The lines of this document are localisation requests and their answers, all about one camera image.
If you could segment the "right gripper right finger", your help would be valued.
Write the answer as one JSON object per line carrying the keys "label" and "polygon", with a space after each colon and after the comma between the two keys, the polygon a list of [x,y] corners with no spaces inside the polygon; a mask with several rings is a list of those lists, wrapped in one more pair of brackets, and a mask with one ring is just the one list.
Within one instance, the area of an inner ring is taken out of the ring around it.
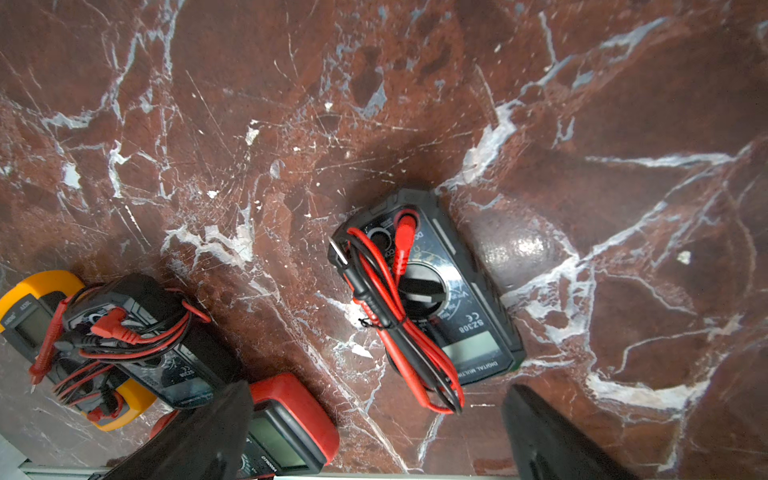
{"label": "right gripper right finger", "polygon": [[512,385],[501,407],[522,479],[635,479],[527,385]]}

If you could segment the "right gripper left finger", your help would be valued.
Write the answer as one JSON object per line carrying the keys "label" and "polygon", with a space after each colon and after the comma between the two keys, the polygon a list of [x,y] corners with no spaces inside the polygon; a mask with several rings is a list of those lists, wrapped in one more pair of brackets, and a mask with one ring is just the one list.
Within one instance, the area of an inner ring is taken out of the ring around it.
{"label": "right gripper left finger", "polygon": [[212,401],[183,410],[104,479],[233,479],[254,412],[249,384],[230,384]]}

